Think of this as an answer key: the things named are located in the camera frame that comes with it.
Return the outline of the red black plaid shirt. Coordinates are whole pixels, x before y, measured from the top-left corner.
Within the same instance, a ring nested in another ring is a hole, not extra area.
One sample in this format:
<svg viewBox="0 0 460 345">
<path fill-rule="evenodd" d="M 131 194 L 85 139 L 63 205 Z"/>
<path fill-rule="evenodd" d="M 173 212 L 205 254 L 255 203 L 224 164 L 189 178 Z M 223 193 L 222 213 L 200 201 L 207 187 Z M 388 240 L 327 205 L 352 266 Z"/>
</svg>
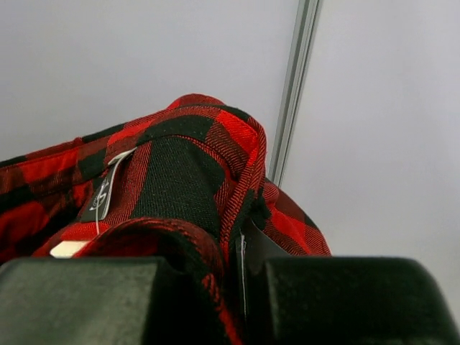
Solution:
<svg viewBox="0 0 460 345">
<path fill-rule="evenodd" d="M 191 276 L 194 314 L 175 330 L 242 344 L 231 251 L 247 220 L 287 253 L 330 253 L 305 212 L 265 175 L 266 136 L 247 113 L 201 94 L 155 114 L 1 163 L 1 261 L 164 255 Z"/>
</svg>

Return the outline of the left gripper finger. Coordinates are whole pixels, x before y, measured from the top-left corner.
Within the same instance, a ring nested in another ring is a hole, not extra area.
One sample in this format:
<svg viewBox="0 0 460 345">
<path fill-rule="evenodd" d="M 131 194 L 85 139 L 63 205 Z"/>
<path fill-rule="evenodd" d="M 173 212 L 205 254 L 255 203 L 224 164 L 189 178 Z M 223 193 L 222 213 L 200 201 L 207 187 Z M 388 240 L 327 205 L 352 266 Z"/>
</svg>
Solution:
<svg viewBox="0 0 460 345">
<path fill-rule="evenodd" d="M 266 262 L 290 255 L 247 219 L 235 242 L 236 271 L 239 281 L 240 313 L 248 342 L 260 344 L 273 339 L 270 288 Z"/>
</svg>

